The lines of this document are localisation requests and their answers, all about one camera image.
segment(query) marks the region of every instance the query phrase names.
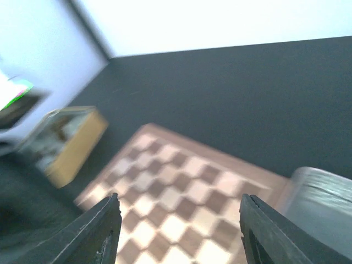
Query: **checkered board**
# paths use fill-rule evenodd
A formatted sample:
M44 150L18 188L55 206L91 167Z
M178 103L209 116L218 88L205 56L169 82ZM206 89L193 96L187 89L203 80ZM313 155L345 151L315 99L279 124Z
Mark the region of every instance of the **checkered board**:
M88 209L118 194L117 263L246 263L241 196L266 197L271 190L151 133L128 145L81 203Z

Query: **dark square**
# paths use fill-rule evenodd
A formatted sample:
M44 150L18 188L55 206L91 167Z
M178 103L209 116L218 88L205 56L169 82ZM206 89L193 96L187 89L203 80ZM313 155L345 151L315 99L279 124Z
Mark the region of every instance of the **dark square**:
M239 229L237 227L224 220L221 220L215 228L212 239L220 246L229 250L238 232Z
M133 210L131 210L122 219L122 224L129 232L132 232L133 229L138 225L139 221L139 215L136 214Z
M113 187L119 178L119 175L117 175L115 172L110 172L109 176L106 177L104 182L106 182L110 187Z
M159 180L155 180L148 188L147 192L154 198L158 198L163 192L165 185L162 184Z
M177 167L181 167L185 161L187 160L188 156L184 155L183 153L179 152L175 155L175 157L171 160L171 163Z
M161 163L157 159L154 159L152 161L152 163L150 163L150 165L148 166L147 171L149 171L150 173L152 173L154 175L157 175L162 166L163 166L163 163Z
M193 213L195 212L197 206L188 198L183 198L180 204L177 206L175 212L181 216L183 219L188 221Z
M194 257L198 248L203 241L203 237L191 227L187 228L186 232L182 235L179 245L191 257Z
M165 220L167 211L160 205L156 205L153 210L148 214L147 218L154 226L159 227Z
M207 165L200 174L200 178L207 183L213 184L219 176L220 170Z
M138 190L136 190L134 187L131 187L123 197L132 205L140 195L141 194Z
M136 148L132 148L126 156L131 158L132 160L136 160L140 153L141 153L140 150L138 150Z
M138 169L136 166L132 166L126 172L125 176L128 177L131 180L134 180L140 174L140 172L141 172L140 169Z
M139 247L133 242L133 240L129 240L126 245L121 249L119 255L126 262L126 264L133 264L139 257L141 250Z
M241 190L237 193L236 198L238 200L242 200L242 195L243 194L254 194L254 195L258 195L260 192L261 188L259 188L258 186L245 182L241 188Z
M173 185L179 191L184 192L190 182L191 182L191 179L186 174L179 173Z
M217 190L214 190L205 202L205 206L211 211L219 214L227 202L228 198L225 195Z
M148 151L152 154L155 154L163 146L159 141L154 141L148 148Z
M148 251L158 260L162 261L166 252L169 250L170 244L166 238L157 234L153 241L151 241Z

